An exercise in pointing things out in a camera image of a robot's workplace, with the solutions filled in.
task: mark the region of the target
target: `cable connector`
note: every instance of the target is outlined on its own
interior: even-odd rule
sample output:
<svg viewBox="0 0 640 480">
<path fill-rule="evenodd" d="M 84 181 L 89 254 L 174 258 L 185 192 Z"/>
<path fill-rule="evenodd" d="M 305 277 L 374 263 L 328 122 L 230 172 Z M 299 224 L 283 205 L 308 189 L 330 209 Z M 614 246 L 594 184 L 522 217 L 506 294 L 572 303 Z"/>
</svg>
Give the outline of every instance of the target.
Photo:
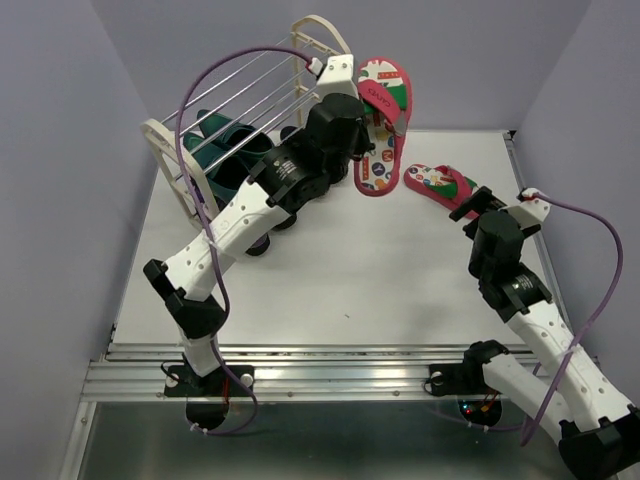
<svg viewBox="0 0 640 480">
<path fill-rule="evenodd" d="M 307 64 L 307 70 L 309 70 L 316 76 L 316 78 L 318 78 L 324 70 L 324 63 L 322 63 L 319 58 L 313 57 L 311 59 L 311 63 Z"/>
</svg>

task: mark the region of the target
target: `tabletop surface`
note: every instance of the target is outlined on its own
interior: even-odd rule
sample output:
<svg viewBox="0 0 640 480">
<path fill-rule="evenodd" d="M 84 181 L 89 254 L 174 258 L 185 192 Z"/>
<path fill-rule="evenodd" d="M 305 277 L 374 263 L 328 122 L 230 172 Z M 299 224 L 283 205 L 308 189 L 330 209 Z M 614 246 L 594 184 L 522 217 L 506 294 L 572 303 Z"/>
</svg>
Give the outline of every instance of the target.
<svg viewBox="0 0 640 480">
<path fill-rule="evenodd" d="M 518 193 L 500 132 L 408 133 L 402 172 L 412 163 L 451 165 L 508 204 Z M 467 272 L 472 242 L 448 211 L 402 182 L 365 197 L 352 172 L 298 212 L 296 225 L 271 234 L 259 258 L 243 257 L 224 279 L 232 314 L 223 344 L 458 345 L 494 338 L 522 341 L 482 300 Z M 175 344 L 177 328 L 142 274 L 197 231 L 158 173 L 113 343 Z M 544 278 L 529 240 L 523 261 Z"/>
</svg>

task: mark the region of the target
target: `gray wall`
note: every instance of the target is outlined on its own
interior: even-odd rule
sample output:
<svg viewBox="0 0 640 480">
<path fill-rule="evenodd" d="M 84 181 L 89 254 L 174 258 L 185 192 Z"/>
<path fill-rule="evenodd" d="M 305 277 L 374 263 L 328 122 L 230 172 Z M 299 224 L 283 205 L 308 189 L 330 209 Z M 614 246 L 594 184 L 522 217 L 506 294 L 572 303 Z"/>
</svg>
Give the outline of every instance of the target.
<svg viewBox="0 0 640 480">
<path fill-rule="evenodd" d="M 146 111 L 87 0 L 5 5 L 0 63 L 0 477 L 57 478 L 154 165 Z"/>
<path fill-rule="evenodd" d="M 625 271 L 587 346 L 640 402 L 640 2 L 594 2 L 516 135 L 524 177 L 550 196 L 591 208 L 618 228 Z M 602 298 L 615 248 L 595 221 L 555 210 L 546 230 L 571 315 L 581 324 Z"/>
<path fill-rule="evenodd" d="M 589 4 L 92 1 L 153 116 L 175 110 L 176 95 L 214 60 L 278 41 L 293 21 L 316 13 L 337 26 L 360 60 L 383 55 L 406 66 L 415 90 L 416 128 L 517 127 Z"/>
</svg>

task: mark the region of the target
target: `purple cable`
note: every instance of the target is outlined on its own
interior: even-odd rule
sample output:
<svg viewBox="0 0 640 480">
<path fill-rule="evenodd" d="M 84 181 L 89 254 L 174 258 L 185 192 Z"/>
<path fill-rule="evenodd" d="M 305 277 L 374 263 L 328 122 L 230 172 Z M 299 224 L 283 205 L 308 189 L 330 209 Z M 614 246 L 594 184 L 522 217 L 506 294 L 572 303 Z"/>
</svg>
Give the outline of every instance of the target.
<svg viewBox="0 0 640 480">
<path fill-rule="evenodd" d="M 529 441 L 533 437 L 533 434 L 538 429 L 538 426 L 542 421 L 542 417 L 544 416 L 544 412 L 547 410 L 549 403 L 551 403 L 551 397 L 553 396 L 555 391 L 558 389 L 558 385 L 562 380 L 562 376 L 567 370 L 567 367 L 569 366 L 569 362 L 571 361 L 571 357 L 573 356 L 573 351 L 571 351 L 571 349 L 580 343 L 582 338 L 591 329 L 593 324 L 596 322 L 596 320 L 598 319 L 602 311 L 605 309 L 605 307 L 609 303 L 609 300 L 611 299 L 611 296 L 613 295 L 613 292 L 616 289 L 616 286 L 618 285 L 618 281 L 620 280 L 620 275 L 622 274 L 622 265 L 624 262 L 622 240 L 620 239 L 620 235 L 618 234 L 614 226 L 611 224 L 611 222 L 609 222 L 606 218 L 602 217 L 601 215 L 598 215 L 597 213 L 591 212 L 589 210 L 585 210 L 584 208 L 574 207 L 573 205 L 569 205 L 567 203 L 558 202 L 557 200 L 552 200 L 551 198 L 547 197 L 546 195 L 542 195 L 541 193 L 534 194 L 532 198 L 539 198 L 540 200 L 544 200 L 545 202 L 555 205 L 556 207 L 564 208 L 566 210 L 571 210 L 572 212 L 581 213 L 591 218 L 595 218 L 596 220 L 601 222 L 605 227 L 607 227 L 607 229 L 613 236 L 613 240 L 616 243 L 618 261 L 616 262 L 616 270 L 615 270 L 615 273 L 613 274 L 613 279 L 611 280 L 611 284 L 607 289 L 607 293 L 605 294 L 602 301 L 600 302 L 600 305 L 598 305 L 598 308 L 595 309 L 595 311 L 591 314 L 589 319 L 585 322 L 585 324 L 578 331 L 575 337 L 573 337 L 573 341 L 569 345 L 570 351 L 568 351 L 564 356 L 564 358 L 562 359 L 562 362 L 558 367 L 558 371 L 556 372 L 556 375 L 555 377 L 553 377 L 553 381 L 549 386 L 549 390 L 547 391 L 547 394 L 545 395 L 544 400 L 540 405 L 540 409 L 538 410 L 538 413 L 536 414 L 535 418 L 533 419 L 530 425 L 527 425 L 528 422 L 525 421 L 525 425 L 522 429 L 522 439 L 520 441 L 520 445 L 523 447 L 529 443 Z"/>
<path fill-rule="evenodd" d="M 200 85 L 200 83 L 211 73 L 213 72 L 216 68 L 220 67 L 221 65 L 224 65 L 225 63 L 234 60 L 238 57 L 241 57 L 243 55 L 247 55 L 249 53 L 254 53 L 254 52 L 263 52 L 263 51 L 267 51 L 267 52 L 283 52 L 283 53 L 289 53 L 291 55 L 294 55 L 296 57 L 300 57 L 301 59 L 303 59 L 307 65 L 309 65 L 312 62 L 312 58 L 302 52 L 299 52 L 298 50 L 295 50 L 293 48 L 289 48 L 289 47 L 277 47 L 277 46 L 258 46 L 258 47 L 251 47 L 251 48 L 245 48 L 243 50 L 239 50 L 235 53 L 232 53 L 230 55 L 227 55 L 226 57 L 218 60 L 216 63 L 214 63 L 213 65 L 211 65 L 209 68 L 207 68 L 204 72 L 202 72 L 198 78 L 193 82 L 193 84 L 191 85 L 191 87 L 189 87 L 189 90 L 187 91 L 187 93 L 184 96 L 184 99 L 182 100 L 182 103 L 180 104 L 180 108 L 178 108 L 178 112 L 176 114 L 176 126 L 175 126 L 175 137 L 174 137 L 174 141 L 175 141 L 175 149 L 176 149 L 176 157 L 178 159 L 178 165 L 180 166 L 180 172 L 182 173 L 182 177 L 185 180 L 185 184 L 187 185 L 187 190 L 189 190 L 189 194 L 191 195 L 191 198 L 193 199 L 193 203 L 195 204 L 195 208 L 196 208 L 196 212 L 198 213 L 198 218 L 200 219 L 200 223 L 202 224 L 202 228 L 205 231 L 205 234 L 207 235 L 207 238 L 210 240 L 210 245 L 209 245 L 209 251 L 211 253 L 211 260 L 213 262 L 213 271 L 215 273 L 216 276 L 216 281 L 218 283 L 218 285 L 220 286 L 220 293 L 222 293 L 222 298 L 224 300 L 224 321 L 227 320 L 227 318 L 229 318 L 229 314 L 231 313 L 231 302 L 229 300 L 229 293 L 227 292 L 227 288 L 224 284 L 224 281 L 222 279 L 222 272 L 220 271 L 220 263 L 218 261 L 218 252 L 216 251 L 216 249 L 213 247 L 213 244 L 215 242 L 214 237 L 213 237 L 213 232 L 211 231 L 211 226 L 209 225 L 209 220 L 207 219 L 207 215 L 204 212 L 204 206 L 202 201 L 200 200 L 199 196 L 198 196 L 198 192 L 196 191 L 195 187 L 193 186 L 192 182 L 190 181 L 191 176 L 189 175 L 189 172 L 187 170 L 187 165 L 184 161 L 184 157 L 182 155 L 182 147 L 180 145 L 180 132 L 182 131 L 182 117 L 184 115 L 184 110 L 186 108 L 187 103 L 189 103 L 189 100 L 191 99 L 191 95 L 193 95 L 193 92 L 195 91 L 195 89 L 198 87 L 198 85 Z M 242 430 L 243 428 L 245 428 L 247 425 L 249 425 L 258 415 L 258 399 L 256 398 L 256 395 L 253 393 L 253 391 L 249 388 L 246 387 L 238 377 L 236 377 L 236 375 L 231 371 L 231 369 L 229 369 L 229 367 L 227 366 L 227 364 L 224 362 L 222 355 L 220 355 L 220 351 L 218 350 L 218 348 L 215 345 L 215 342 L 211 342 L 211 349 L 213 350 L 213 355 L 216 357 L 216 360 L 218 361 L 218 363 L 220 364 L 220 367 L 222 368 L 222 370 L 224 371 L 224 373 L 231 379 L 233 380 L 234 383 L 236 383 L 242 390 L 244 390 L 244 392 L 249 395 L 251 397 L 251 400 L 253 401 L 253 413 L 251 414 L 251 417 L 242 425 L 232 428 L 230 430 L 227 431 L 223 431 L 223 432 L 214 432 L 214 431 L 207 431 L 206 435 L 214 435 L 214 436 L 218 436 L 218 435 L 229 435 L 232 433 L 236 433 L 240 430 Z"/>
</svg>

